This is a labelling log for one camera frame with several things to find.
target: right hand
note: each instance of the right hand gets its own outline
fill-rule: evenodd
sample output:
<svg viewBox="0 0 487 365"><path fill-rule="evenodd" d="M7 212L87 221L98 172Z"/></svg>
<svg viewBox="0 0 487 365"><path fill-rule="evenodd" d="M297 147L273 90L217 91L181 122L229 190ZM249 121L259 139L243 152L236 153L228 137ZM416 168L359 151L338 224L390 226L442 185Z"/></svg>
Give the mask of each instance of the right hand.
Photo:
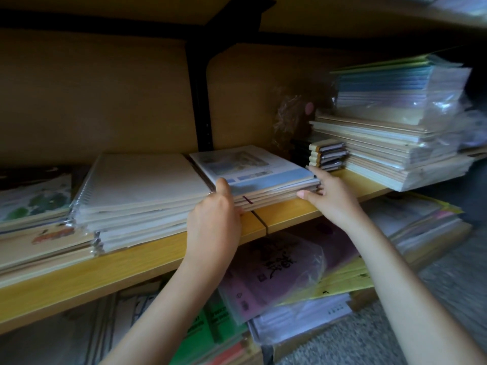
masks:
<svg viewBox="0 0 487 365"><path fill-rule="evenodd" d="M350 188L338 177L310 166L309 170L321 181L318 192L298 191L297 196L311 202L333 224L346 233L360 221L368 219Z"/></svg>

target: floor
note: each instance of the floor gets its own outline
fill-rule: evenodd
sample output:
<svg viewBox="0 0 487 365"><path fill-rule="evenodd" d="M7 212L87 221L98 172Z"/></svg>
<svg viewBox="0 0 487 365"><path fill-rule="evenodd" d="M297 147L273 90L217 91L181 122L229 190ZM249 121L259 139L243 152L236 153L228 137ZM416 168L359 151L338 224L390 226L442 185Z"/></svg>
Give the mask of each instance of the floor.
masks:
<svg viewBox="0 0 487 365"><path fill-rule="evenodd" d="M440 302L487 352L487 193L479 192L487 162L469 176L425 188L423 193L462 207L475 229L467 241L420 273ZM354 313L301 346L278 365L406 364L380 302Z"/></svg>

